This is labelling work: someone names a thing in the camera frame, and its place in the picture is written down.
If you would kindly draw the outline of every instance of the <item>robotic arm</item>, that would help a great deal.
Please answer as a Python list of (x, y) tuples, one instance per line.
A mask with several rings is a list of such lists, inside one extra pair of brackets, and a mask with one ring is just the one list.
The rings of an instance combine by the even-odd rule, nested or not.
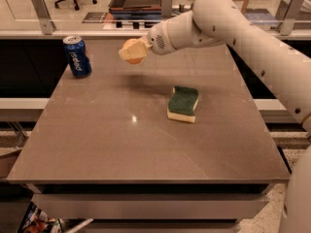
[[(232, 0), (196, 0), (192, 11), (127, 41), (120, 56), (139, 63), (152, 50), (167, 54), (184, 48), (228, 44), (248, 64), (289, 113), (311, 133), (311, 59), (255, 27)], [(311, 147), (290, 179), (280, 233), (311, 232)]]

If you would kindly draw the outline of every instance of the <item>sponge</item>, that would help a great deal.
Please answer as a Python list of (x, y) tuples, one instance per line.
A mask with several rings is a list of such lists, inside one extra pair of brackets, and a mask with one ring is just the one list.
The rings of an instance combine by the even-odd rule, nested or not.
[(173, 96), (168, 102), (167, 116), (169, 119), (195, 122), (194, 110), (198, 102), (198, 91), (183, 86), (173, 87)]

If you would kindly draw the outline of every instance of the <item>brown tabletop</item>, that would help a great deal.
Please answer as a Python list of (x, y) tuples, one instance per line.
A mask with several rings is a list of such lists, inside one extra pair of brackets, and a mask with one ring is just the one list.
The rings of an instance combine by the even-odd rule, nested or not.
[[(226, 48), (122, 62), (124, 40), (88, 40), (92, 74), (67, 69), (12, 183), (283, 183), (286, 166)], [(169, 120), (174, 85), (197, 88), (195, 124)]]

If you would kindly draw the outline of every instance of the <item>table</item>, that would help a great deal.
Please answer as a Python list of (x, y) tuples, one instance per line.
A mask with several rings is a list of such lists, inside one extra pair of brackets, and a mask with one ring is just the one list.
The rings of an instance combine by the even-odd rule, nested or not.
[[(123, 43), (86, 40), (91, 75), (67, 68), (9, 182), (32, 187), (49, 214), (101, 219), (107, 232), (146, 221), (157, 232), (236, 232), (289, 173), (227, 47), (133, 66), (118, 56)], [(195, 124), (167, 118), (174, 85), (198, 89)]]

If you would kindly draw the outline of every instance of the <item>blue can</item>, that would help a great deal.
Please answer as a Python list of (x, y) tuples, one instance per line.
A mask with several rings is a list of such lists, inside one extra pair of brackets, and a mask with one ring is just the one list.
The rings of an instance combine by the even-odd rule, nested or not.
[(76, 78), (84, 78), (91, 73), (89, 59), (86, 56), (86, 44), (82, 37), (72, 35), (63, 39), (66, 57)]

